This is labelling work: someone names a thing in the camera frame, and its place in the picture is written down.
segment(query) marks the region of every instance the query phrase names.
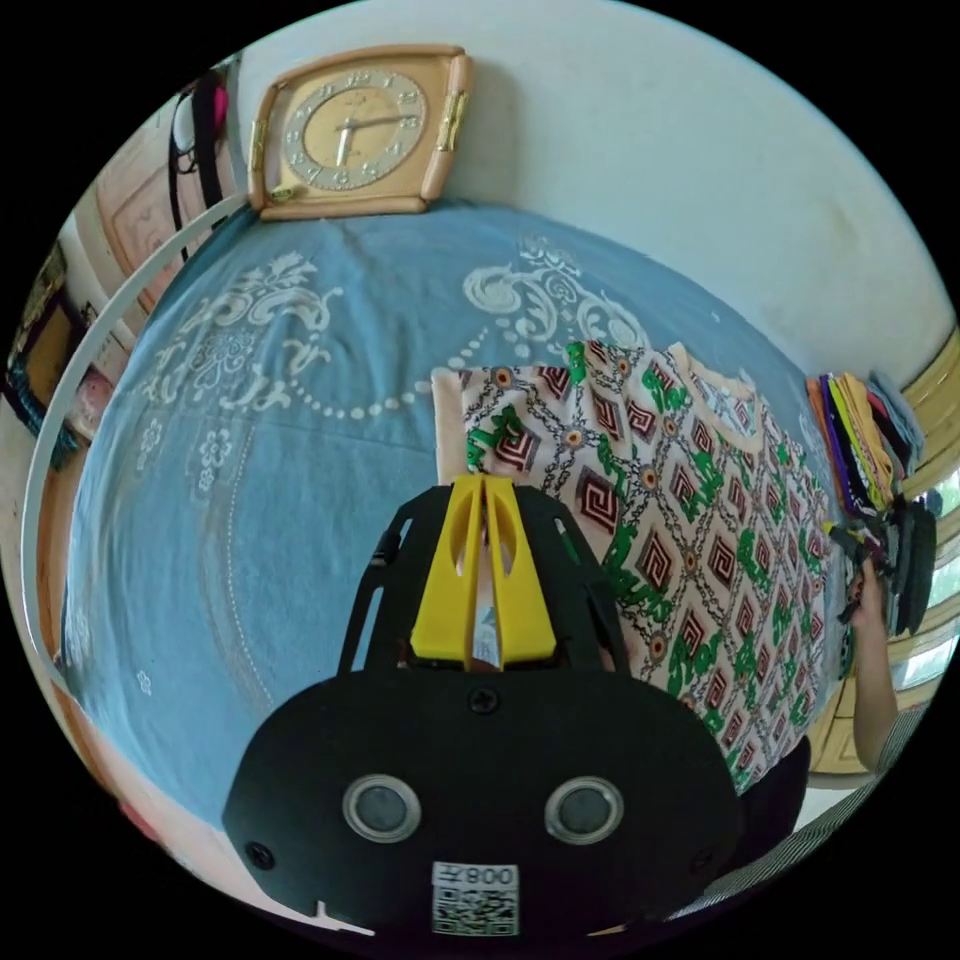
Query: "yellow cloth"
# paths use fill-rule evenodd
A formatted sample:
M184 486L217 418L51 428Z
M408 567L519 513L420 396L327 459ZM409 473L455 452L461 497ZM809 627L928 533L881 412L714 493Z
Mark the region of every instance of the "yellow cloth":
M830 378L830 396L866 481L870 502L885 510L893 501L893 464L873 421L866 387L856 377L843 374Z

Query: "black strap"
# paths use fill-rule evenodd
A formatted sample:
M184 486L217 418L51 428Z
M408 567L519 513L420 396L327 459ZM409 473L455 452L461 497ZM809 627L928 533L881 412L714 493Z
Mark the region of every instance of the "black strap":
M180 211L179 178L181 174L196 171L200 177L200 191L203 202L209 210L214 204L223 199L223 190L220 187L220 177L217 173L217 129L214 125L214 103L216 91L220 87L220 75L216 70L205 73L192 88L180 94L177 107L193 96L190 108L193 113L193 149L181 151L173 136L173 122L170 124L170 146L167 160L167 183L170 192L170 209L173 214L173 225L179 233L183 229L183 215ZM181 168L181 159L187 157L189 164L184 170ZM218 220L211 230L216 230L223 220ZM189 254L186 247L180 251L183 262L187 262Z

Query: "folded clothes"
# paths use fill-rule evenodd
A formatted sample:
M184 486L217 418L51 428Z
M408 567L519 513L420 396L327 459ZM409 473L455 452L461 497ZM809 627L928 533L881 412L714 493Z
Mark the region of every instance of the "folded clothes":
M883 510L893 501L893 465L873 422L867 388L856 377L844 373L831 379L830 390L857 463L862 468L870 502L878 510Z
M912 456L906 468L907 473L912 476L923 460L923 451L926 446L926 438L916 414L885 373L871 370L870 379L867 382L870 389L883 401L893 425L910 445Z
M834 467L839 469L841 482L846 487L850 512L855 516L873 516L876 511L871 505L867 493L867 481L863 475L863 467L850 446L843 421L840 419L837 410L836 401L830 392L830 377L820 378L820 390L823 395L823 409L830 434L830 449Z
M890 508L914 457L912 434L902 432L882 393L850 374L806 382L807 396L826 442L833 481L844 510L871 520Z

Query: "person's arm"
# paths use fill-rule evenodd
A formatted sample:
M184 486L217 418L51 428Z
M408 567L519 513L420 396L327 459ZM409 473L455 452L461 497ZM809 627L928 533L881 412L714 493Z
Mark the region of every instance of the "person's arm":
M867 560L863 566L860 607L851 621L857 660L853 742L858 759L873 773L898 712L883 620L883 591L873 563Z

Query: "purple cloth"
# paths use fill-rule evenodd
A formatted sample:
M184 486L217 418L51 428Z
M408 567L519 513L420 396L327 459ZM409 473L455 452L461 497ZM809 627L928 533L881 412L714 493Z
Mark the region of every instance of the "purple cloth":
M830 442L830 456L833 459L833 468L837 471L840 480L840 491L843 493L843 504L849 513L858 513L856 504L850 492L850 477L847 475L847 465L843 459L843 450L840 447L840 438L833 426L833 417L830 415L833 399L830 396L830 378L820 378L820 393L823 397L823 422L827 428L827 437Z

